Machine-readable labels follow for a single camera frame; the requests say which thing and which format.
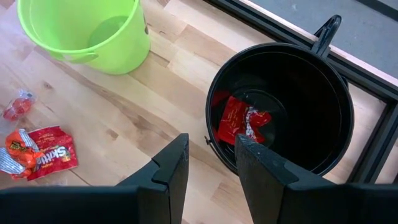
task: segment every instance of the candy wrapper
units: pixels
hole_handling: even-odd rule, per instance
[[[218,137],[228,144],[235,145],[235,137],[245,134],[258,143],[266,139],[258,128],[271,121],[271,115],[266,111],[258,111],[253,106],[230,96],[224,109],[218,128]]]
[[[43,153],[26,131],[15,130],[7,136],[6,148],[0,148],[0,170],[11,174],[14,179],[27,177],[40,156]]]
[[[13,132],[18,121],[30,111],[35,101],[36,97],[32,92],[19,90],[18,96],[1,113],[0,134],[7,136]]]
[[[37,165],[27,180],[34,180],[78,165],[73,138],[59,126],[32,131],[29,136],[44,155],[38,159]]]
[[[28,176],[31,173],[29,169],[26,171],[24,166],[17,163],[4,147],[0,147],[0,170],[12,175]]]

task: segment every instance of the red wrapper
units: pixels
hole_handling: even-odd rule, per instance
[[[34,180],[78,165],[73,138],[59,126],[32,131],[29,136],[36,142],[44,156],[39,158],[27,180]]]
[[[245,134],[262,143],[266,139],[259,133],[258,128],[270,121],[271,115],[268,112],[259,112],[247,103],[230,96],[217,134],[222,141],[231,145],[235,145],[235,137],[238,134]]]

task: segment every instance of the black bucket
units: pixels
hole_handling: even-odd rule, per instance
[[[343,157],[353,133],[353,103],[346,82],[325,60],[340,22],[333,16],[323,25],[312,50],[260,44],[217,73],[206,101],[207,143],[234,173],[234,146],[216,137],[231,95],[271,114],[272,121],[259,130],[263,145],[286,159],[323,175]]]

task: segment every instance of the wooden table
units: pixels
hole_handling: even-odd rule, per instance
[[[113,77],[53,60],[24,34],[13,0],[0,0],[0,105],[18,88],[39,97],[21,122],[28,130],[61,125],[72,134],[80,165],[32,182],[0,174],[0,188],[27,185],[115,185],[180,133],[190,135],[184,223],[252,223],[239,179],[206,145],[205,101],[222,64],[269,37],[198,0],[142,0],[152,48],[128,75]],[[397,80],[386,77],[392,82]],[[344,182],[384,103],[350,86],[355,127],[341,162],[325,178]],[[397,159],[398,150],[391,156]],[[398,170],[389,159],[379,182]]]

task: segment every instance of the bucket rim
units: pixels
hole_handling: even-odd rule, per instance
[[[212,96],[214,95],[215,92],[215,87],[216,87],[216,82],[219,80],[220,76],[222,73],[224,73],[226,71],[226,69],[230,66],[230,63],[235,61],[237,58],[241,57],[242,54],[246,54],[254,49],[257,49],[259,47],[270,47],[270,46],[278,46],[278,47],[291,47],[291,48],[295,48],[298,50],[302,50],[306,53],[308,53],[309,55],[311,55],[312,57],[315,57],[317,60],[321,60],[322,62],[324,62],[326,65],[328,65],[328,67],[334,71],[335,74],[338,74],[338,72],[336,71],[335,68],[333,68],[324,58],[321,58],[319,55],[315,54],[314,52],[312,52],[309,49],[306,49],[304,47],[298,46],[298,45],[294,45],[294,44],[288,44],[288,43],[263,43],[263,44],[257,44],[257,45],[253,45],[251,47],[248,47],[238,53],[236,53],[234,56],[232,56],[230,59],[228,59],[222,66],[221,68],[218,70],[217,74],[215,75],[209,90],[208,90],[208,94],[206,97],[206,106],[205,106],[205,116],[206,116],[206,127],[207,127],[207,131],[210,137],[210,142],[213,144],[213,146],[211,147],[213,149],[213,151],[215,152],[215,154],[217,155],[217,157],[222,161],[222,163],[224,163],[227,168],[229,170],[231,170],[232,172],[234,172],[235,174],[237,174],[237,170],[236,170],[236,165],[232,164],[232,162],[229,159],[226,159],[226,155],[224,154],[222,148],[220,147],[220,145],[218,144],[218,142],[216,141],[215,135],[213,133],[212,130],[212,125],[211,125],[211,114],[210,114],[210,108],[211,108],[211,99]],[[348,104],[346,106],[346,111],[349,111],[350,113],[350,120],[351,122],[348,124],[348,135],[346,137],[346,140],[341,144],[343,146],[341,152],[338,154],[338,156],[327,166],[325,167],[323,170],[318,170],[318,173],[316,175],[319,176],[323,176],[325,174],[327,174],[329,171],[331,171],[339,162],[340,160],[343,158],[343,156],[346,154],[347,149],[350,145],[351,139],[352,139],[352,135],[353,135],[353,131],[354,131],[354,106],[353,106],[353,101],[351,98],[351,95],[349,93],[348,87],[344,84],[343,79],[337,75],[336,76],[337,79],[339,79],[344,92],[345,92],[345,96],[346,99],[348,100]],[[322,165],[323,163],[325,163],[329,156],[327,158],[325,158],[325,160],[320,164]],[[313,170],[315,170],[316,168],[319,168],[320,165],[316,166],[313,168]]]
[[[126,27],[127,25],[131,22],[132,18],[134,17],[137,8],[139,6],[140,0],[134,0],[134,5],[132,6],[131,9],[131,13],[128,17],[128,19],[124,22],[124,24],[119,28],[119,30],[117,32],[115,32],[111,37],[109,37],[108,39],[106,39],[105,41],[102,41],[101,43],[94,45],[92,47],[88,47],[85,49],[79,49],[79,50],[60,50],[60,49],[55,49],[53,47],[50,47],[46,44],[44,44],[42,41],[40,41],[39,39],[37,39],[32,32],[27,28],[26,24],[25,24],[25,17],[22,15],[22,7],[24,4],[26,3],[26,1],[18,1],[17,2],[17,11],[18,11],[18,18],[19,18],[19,23],[21,24],[22,28],[24,29],[25,33],[28,35],[28,37],[30,39],[33,40],[33,42],[35,42],[35,44],[41,46],[42,48],[44,48],[45,50],[49,50],[52,52],[56,52],[56,53],[60,53],[60,54],[69,54],[69,55],[73,55],[73,54],[85,54],[88,52],[93,52],[94,50],[106,45],[107,43],[109,43],[110,41],[112,41],[113,39],[116,38],[116,36],[118,36]]]

